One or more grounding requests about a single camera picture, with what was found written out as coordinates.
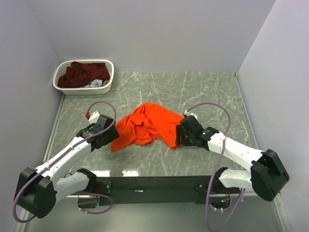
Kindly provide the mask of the orange polo shirt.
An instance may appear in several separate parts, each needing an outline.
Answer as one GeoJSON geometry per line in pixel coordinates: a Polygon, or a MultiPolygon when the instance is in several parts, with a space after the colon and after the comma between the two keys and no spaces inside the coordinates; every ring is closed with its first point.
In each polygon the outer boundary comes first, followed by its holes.
{"type": "Polygon", "coordinates": [[[176,126],[184,119],[155,103],[145,103],[116,124],[120,135],[111,145],[111,150],[118,151],[132,144],[146,145],[159,139],[167,147],[176,149],[176,126]]]}

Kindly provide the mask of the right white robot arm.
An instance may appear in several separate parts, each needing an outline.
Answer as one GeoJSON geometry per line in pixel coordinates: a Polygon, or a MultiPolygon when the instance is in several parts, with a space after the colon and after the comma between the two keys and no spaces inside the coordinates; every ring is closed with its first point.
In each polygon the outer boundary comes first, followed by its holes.
{"type": "Polygon", "coordinates": [[[177,146],[196,146],[237,163],[243,170],[220,168],[212,180],[218,193],[229,188],[254,191],[260,198],[272,201],[290,177],[278,154],[262,151],[234,141],[215,128],[203,128],[194,116],[187,116],[176,126],[177,146]]]}

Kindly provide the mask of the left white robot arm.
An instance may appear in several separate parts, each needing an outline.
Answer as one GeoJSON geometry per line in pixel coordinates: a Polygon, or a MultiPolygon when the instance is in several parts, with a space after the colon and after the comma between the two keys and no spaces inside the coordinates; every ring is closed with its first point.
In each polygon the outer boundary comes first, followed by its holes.
{"type": "Polygon", "coordinates": [[[69,177],[68,170],[83,156],[119,137],[115,118],[99,115],[96,122],[77,132],[73,140],[49,161],[35,169],[25,168],[19,175],[14,206],[22,207],[34,217],[43,218],[67,196],[83,191],[98,196],[97,176],[79,169],[69,177]]]}

